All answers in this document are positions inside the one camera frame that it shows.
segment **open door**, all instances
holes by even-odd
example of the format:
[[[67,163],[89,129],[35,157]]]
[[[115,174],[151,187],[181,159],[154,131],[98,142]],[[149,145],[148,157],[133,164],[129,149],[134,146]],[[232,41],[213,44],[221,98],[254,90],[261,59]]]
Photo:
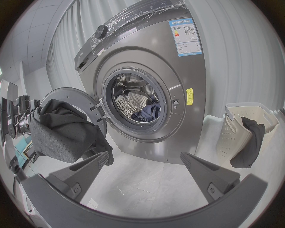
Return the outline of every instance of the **open door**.
[[[103,135],[107,134],[106,114],[103,112],[102,103],[96,102],[92,97],[82,90],[70,87],[62,87],[51,91],[41,102],[44,106],[50,99],[65,101],[87,116],[87,120],[99,126]]]

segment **yellow warning sticker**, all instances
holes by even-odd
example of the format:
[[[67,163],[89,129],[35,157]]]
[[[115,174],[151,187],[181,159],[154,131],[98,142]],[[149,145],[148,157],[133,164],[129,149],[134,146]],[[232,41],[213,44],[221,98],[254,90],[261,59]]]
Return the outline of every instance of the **yellow warning sticker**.
[[[193,105],[193,89],[187,89],[187,105]]]

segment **qr code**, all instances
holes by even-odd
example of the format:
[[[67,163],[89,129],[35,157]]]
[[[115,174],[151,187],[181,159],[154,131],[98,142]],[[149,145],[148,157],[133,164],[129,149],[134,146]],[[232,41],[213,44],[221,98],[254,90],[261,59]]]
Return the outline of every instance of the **qr code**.
[[[185,35],[195,35],[195,29],[193,25],[183,26]]]

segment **energy label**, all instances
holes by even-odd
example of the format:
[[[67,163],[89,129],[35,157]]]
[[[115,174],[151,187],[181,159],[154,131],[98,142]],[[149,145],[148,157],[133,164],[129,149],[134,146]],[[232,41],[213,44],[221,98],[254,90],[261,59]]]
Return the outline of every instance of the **energy label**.
[[[199,38],[192,18],[169,21],[178,56],[202,54]]]

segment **stainless steel drum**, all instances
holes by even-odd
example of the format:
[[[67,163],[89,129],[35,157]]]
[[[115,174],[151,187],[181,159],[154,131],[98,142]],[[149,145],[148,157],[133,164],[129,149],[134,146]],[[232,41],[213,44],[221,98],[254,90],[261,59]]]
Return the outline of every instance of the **stainless steel drum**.
[[[136,74],[119,74],[113,83],[112,95],[122,116],[133,122],[138,122],[131,119],[133,113],[141,111],[147,105],[159,103],[153,87]]]

